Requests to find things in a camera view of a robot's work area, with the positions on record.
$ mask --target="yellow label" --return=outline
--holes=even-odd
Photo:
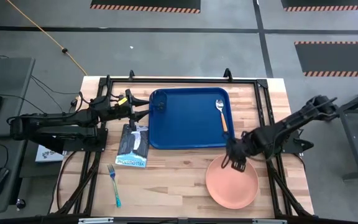
[[[124,99],[118,101],[118,105],[121,106],[123,103],[125,103],[125,102],[127,102],[127,101],[128,101],[128,99],[125,97]]]

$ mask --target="wooden table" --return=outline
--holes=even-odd
[[[99,79],[100,77],[84,77],[81,91],[85,99],[88,100],[96,96]],[[276,121],[279,121],[291,113],[284,81],[281,78],[270,78],[267,81],[274,117]],[[259,126],[255,92],[250,84],[115,83],[112,92],[114,95],[124,94],[125,89],[130,88],[135,97],[148,100],[150,94],[159,88],[206,86],[219,86],[229,93],[234,130],[237,138],[240,138],[242,131],[251,131]],[[136,111],[147,108],[148,105],[141,106],[136,108]],[[250,160],[258,173],[260,189],[256,199],[249,206],[239,210],[230,210],[220,206],[209,196],[205,185],[206,169],[214,158],[225,153],[224,148],[176,151],[150,149],[146,169],[115,165],[122,125],[127,122],[127,119],[123,119],[107,123],[107,128],[109,129],[108,142],[100,160],[92,216],[274,217],[267,169],[264,162]],[[141,125],[147,125],[147,123],[148,117],[140,121]],[[83,157],[84,153],[79,152],[67,164],[60,184],[60,201],[62,204],[70,197],[78,185]],[[293,192],[302,206],[304,206],[306,211],[313,213],[308,183],[302,163],[299,161],[299,158],[291,154],[283,154],[282,157],[288,188]],[[116,182],[122,203],[121,208],[116,207],[107,164],[115,165]],[[88,189],[85,189],[82,207],[85,206],[87,194]],[[284,212],[283,197],[280,190],[278,190],[278,199],[280,208]],[[51,212],[56,210],[55,200]]]

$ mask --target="desk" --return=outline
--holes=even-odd
[[[30,76],[34,68],[33,58],[0,59],[0,94],[25,97]],[[0,109],[0,137],[9,136],[9,125],[6,120],[11,116],[19,116],[23,100],[17,97],[2,96]]]
[[[35,60],[32,58],[0,59],[0,94],[9,94],[25,97]],[[22,109],[23,100],[4,96],[0,110],[0,143],[9,151],[7,168],[10,170],[5,182],[4,190],[0,195],[0,212],[6,210],[9,202],[14,202],[19,166],[24,152],[25,141],[14,141],[9,137],[9,125],[6,119],[18,116]],[[0,167],[5,163],[5,149],[0,146]]]
[[[86,100],[94,98],[100,77],[84,77],[81,91]],[[268,79],[270,98],[275,120],[281,120],[291,111],[283,79]],[[130,88],[132,94],[148,100],[150,94],[159,88],[194,88],[218,86],[230,96],[232,117],[236,137],[242,131],[251,131],[259,126],[255,92],[248,84],[204,84],[204,83],[115,83],[114,95],[123,94]],[[136,110],[147,109],[148,105]],[[254,202],[240,210],[230,210],[218,205],[210,196],[205,185],[205,173],[209,163],[225,153],[225,149],[196,149],[164,151],[150,149],[146,169],[115,165],[121,138],[122,125],[127,119],[110,121],[106,150],[102,153],[94,201],[93,217],[193,217],[193,218],[273,218],[272,199],[264,162],[250,161],[259,176],[259,192]],[[148,117],[140,121],[147,125]],[[80,179],[84,153],[72,157],[63,173],[60,185],[61,202],[73,193]],[[115,205],[112,181],[107,164],[114,164],[116,182],[122,207]],[[302,163],[291,154],[283,155],[287,184],[294,196],[313,213],[313,207]],[[85,190],[82,207],[87,197]],[[278,190],[280,208],[284,211],[282,193]],[[56,201],[51,212],[57,210]]]

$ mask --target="blue-handled fork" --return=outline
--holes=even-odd
[[[108,164],[107,168],[109,169],[110,177],[112,178],[112,183],[114,184],[114,191],[116,193],[117,208],[120,208],[121,207],[121,201],[119,200],[117,185],[116,185],[116,181],[114,180],[114,178],[116,177],[116,171],[114,171],[114,167],[111,164]]]

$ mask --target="silver spoon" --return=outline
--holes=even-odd
[[[226,120],[224,119],[224,115],[223,115],[223,112],[222,112],[223,100],[216,100],[215,105],[216,105],[216,109],[218,109],[221,112],[223,131],[227,132]]]

